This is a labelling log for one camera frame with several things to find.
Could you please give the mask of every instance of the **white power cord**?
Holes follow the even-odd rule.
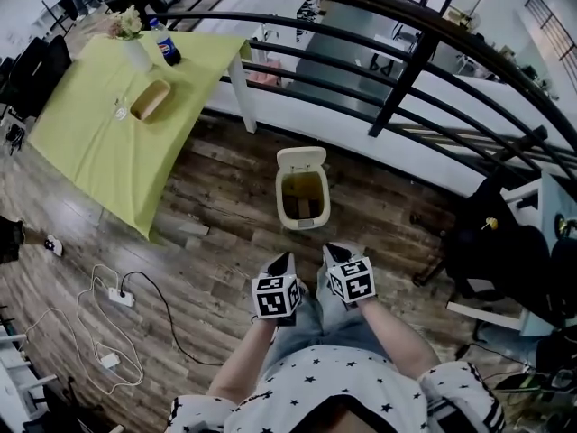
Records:
[[[70,333],[72,334],[72,337],[74,338],[74,345],[76,346],[76,352],[77,352],[77,356],[78,356],[78,360],[80,361],[80,365],[82,366],[82,368],[84,369],[84,373],[87,377],[87,379],[98,389],[100,390],[103,394],[105,394],[106,396],[111,395],[112,393],[114,393],[114,390],[119,387],[119,386],[138,386],[142,383],[142,381],[144,380],[144,370],[142,369],[142,364],[141,361],[138,357],[138,353],[136,353],[136,348],[134,347],[134,343],[133,341],[130,339],[130,337],[128,337],[120,328],[119,326],[117,326],[114,322],[112,322],[110,320],[110,318],[106,315],[106,313],[100,308],[100,305],[98,304],[98,301],[96,300],[96,288],[95,288],[95,284],[98,281],[98,283],[104,287],[106,289],[105,284],[103,283],[103,281],[98,277],[95,276],[95,270],[97,267],[101,267],[101,268],[106,268],[108,271],[113,272],[114,275],[116,276],[116,288],[118,289],[118,285],[119,285],[119,280],[118,280],[118,273],[115,270],[112,270],[110,268],[108,268],[108,266],[106,266],[105,264],[95,264],[95,266],[92,268],[92,278],[91,278],[91,282],[90,282],[90,288],[86,289],[86,290],[82,290],[76,297],[76,316],[78,319],[78,322],[80,323],[80,325],[84,328],[84,330],[86,331],[86,333],[88,334],[88,337],[90,338],[90,345],[92,346],[92,351],[93,351],[93,355],[96,359],[96,361],[98,362],[98,365],[101,365],[102,367],[104,367],[101,363],[101,358],[100,355],[98,353],[98,348],[99,347],[103,347],[105,349],[108,349],[110,351],[112,351],[113,353],[122,356],[128,363],[130,363],[139,373],[139,378],[136,382],[128,382],[127,380],[125,380],[123,377],[121,377],[120,375],[118,375],[117,373],[115,373],[114,371],[104,367],[108,372],[113,373],[117,378],[119,378],[121,380],[121,382],[115,384],[112,389],[110,391],[107,391],[103,388],[101,388],[94,380],[92,380],[92,378],[90,377],[90,375],[88,375],[88,370],[87,368],[84,366],[84,362],[82,361],[82,357],[80,356],[80,348],[78,346],[78,341],[76,338],[76,333],[74,332],[74,329],[72,328],[72,326],[70,325],[70,321],[67,318],[66,314],[64,313],[64,311],[62,311],[61,309],[58,308],[50,308],[47,309],[46,311],[44,311],[44,313],[42,314],[42,316],[40,317],[40,319],[38,319],[33,325],[31,325],[30,327],[28,327],[26,329],[26,331],[24,332],[25,335],[28,336],[28,333],[33,330],[38,324],[40,324],[40,322],[44,319],[44,317],[51,311],[57,311],[59,313],[61,313],[61,315],[64,317],[64,319],[66,320],[66,323],[69,327]],[[118,332],[120,332],[123,337],[128,341],[128,343],[130,344],[130,346],[133,349],[134,352],[134,356],[135,356],[135,360],[136,363],[133,362],[125,353],[123,353],[122,351],[112,348],[111,346],[108,345],[104,345],[102,342],[100,341],[95,341],[95,339],[92,337],[92,335],[90,334],[90,331],[87,329],[87,327],[84,325],[84,323],[82,322],[82,319],[80,318],[80,313],[79,313],[79,308],[80,308],[80,297],[82,297],[82,295],[84,295],[87,292],[92,291],[92,297],[94,299],[94,302],[96,304],[96,307],[98,308],[98,310],[102,313],[102,315],[106,318],[106,320],[116,329],[118,330]],[[18,348],[18,351],[20,351],[23,347],[24,343],[20,346],[20,348]]]

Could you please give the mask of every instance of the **white trash can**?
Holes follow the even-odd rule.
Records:
[[[277,153],[277,210],[288,229],[312,229],[324,225],[331,215],[328,181],[321,147],[283,149]]]

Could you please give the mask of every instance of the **white t-shirt with black stars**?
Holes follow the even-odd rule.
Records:
[[[471,364],[440,364],[415,381],[380,355],[319,345],[273,365],[240,405],[212,396],[178,396],[166,431],[289,433],[332,397],[362,406],[365,418],[380,422],[380,431],[428,433],[427,403],[433,398],[465,405],[485,431],[498,432],[505,425],[499,403]]]

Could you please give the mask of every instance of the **open bin lid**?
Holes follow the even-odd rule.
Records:
[[[318,146],[287,148],[277,153],[277,162],[283,170],[304,169],[307,165],[319,166],[325,159],[326,149]]]

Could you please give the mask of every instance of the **wooden floor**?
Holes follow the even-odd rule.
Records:
[[[287,231],[277,217],[276,153],[299,145],[307,143],[263,129],[251,135],[241,124],[203,117],[178,157],[160,210],[194,215],[210,226],[210,232],[189,239],[163,233],[162,245],[148,243],[103,211],[30,145],[14,157],[4,148],[2,214],[23,217],[55,234],[65,255],[58,259],[39,247],[23,247],[18,263],[0,267],[0,301],[9,305],[8,314],[20,331],[45,309],[62,309],[78,334],[90,375],[109,389],[113,379],[90,359],[88,338],[76,317],[76,296],[89,287],[95,264],[106,264],[121,274],[148,274],[168,300],[186,350],[206,362],[223,362],[250,325],[250,279],[261,264],[290,250],[297,257],[298,275],[312,281],[321,263],[322,244],[340,240],[364,247],[375,267],[380,299],[421,331],[443,360],[452,360],[455,349],[470,340],[473,322],[445,310],[453,290],[446,278],[422,289],[412,285],[411,276],[438,255],[438,241],[408,222],[409,213],[416,210],[449,226],[453,218],[449,201],[370,163],[329,152],[325,167],[330,221],[312,231]],[[110,273],[99,276],[114,283]],[[177,351],[165,308],[149,283],[134,276],[127,289],[136,298],[133,309],[111,305],[102,290],[97,297],[136,345],[144,368],[141,386],[120,387],[110,397],[98,392],[80,369],[60,316],[48,315],[31,332],[27,352],[42,375],[55,373],[63,382],[75,377],[81,399],[102,404],[114,422],[129,431],[157,432],[166,425],[169,402],[179,394],[204,392],[217,368],[195,364]],[[94,335],[130,354],[130,347],[104,321],[91,298],[84,296],[80,305],[80,316]],[[479,350],[468,358],[482,373],[499,372],[497,356]]]

